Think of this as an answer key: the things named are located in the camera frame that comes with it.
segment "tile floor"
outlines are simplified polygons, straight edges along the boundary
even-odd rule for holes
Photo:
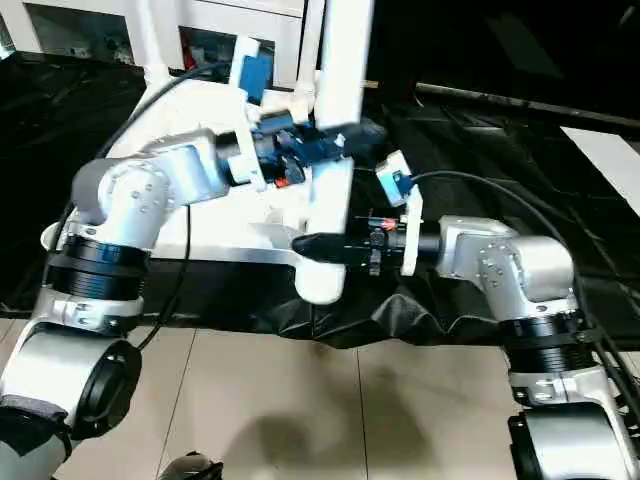
[[[23,325],[0,323],[0,366]],[[144,352],[127,418],[80,445],[57,477],[152,480],[197,449],[225,462],[226,480],[511,480],[505,372],[496,348],[337,351],[164,329]]]

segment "black cloth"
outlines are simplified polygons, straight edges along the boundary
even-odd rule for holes
[[[2,238],[2,316],[28,315],[44,254],[38,239],[54,221],[73,173],[92,158],[144,90],[139,69],[51,56],[0,63],[0,155],[7,232]],[[414,173],[455,169],[492,178],[520,193],[560,229],[585,278],[589,307],[624,348],[640,346],[640,219],[553,121],[526,112],[468,107],[386,106],[369,95],[366,113],[383,123]],[[373,159],[357,159],[370,166]],[[508,199],[458,180],[422,186],[425,219],[488,216],[522,233],[547,234]],[[384,208],[373,175],[356,172],[350,213]],[[151,263],[143,322],[155,319],[179,269]],[[197,326],[314,339],[350,348],[387,338],[424,344],[494,344],[496,328],[483,297],[465,283],[426,268],[401,278],[347,277],[343,297],[311,307],[286,266],[192,261],[173,326]]]

